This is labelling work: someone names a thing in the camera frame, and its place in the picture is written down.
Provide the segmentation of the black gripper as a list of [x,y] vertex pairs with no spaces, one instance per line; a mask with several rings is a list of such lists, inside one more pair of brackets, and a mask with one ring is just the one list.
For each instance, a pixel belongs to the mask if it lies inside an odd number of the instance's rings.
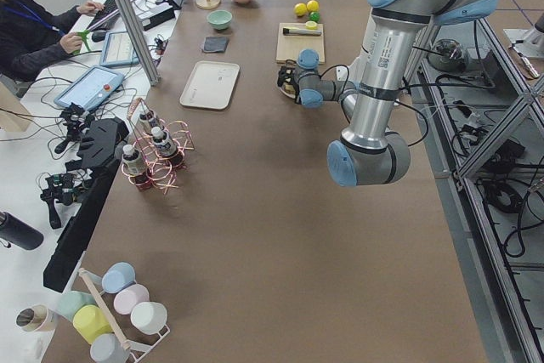
[[297,84],[294,80],[294,74],[295,70],[292,67],[283,65],[278,72],[277,86],[280,87],[283,84],[289,84],[294,88],[297,88]]

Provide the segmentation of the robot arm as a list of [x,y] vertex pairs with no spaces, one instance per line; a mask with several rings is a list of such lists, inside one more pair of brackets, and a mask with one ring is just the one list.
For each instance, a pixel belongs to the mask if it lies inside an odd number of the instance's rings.
[[306,48],[278,73],[279,87],[289,87],[296,103],[318,108],[337,101],[348,118],[339,139],[327,148],[331,178],[341,186],[390,184],[411,163],[408,144],[388,128],[418,32],[429,24],[454,25],[490,15],[498,0],[367,0],[375,24],[370,47],[360,54],[362,72],[343,81],[318,72],[318,55]]

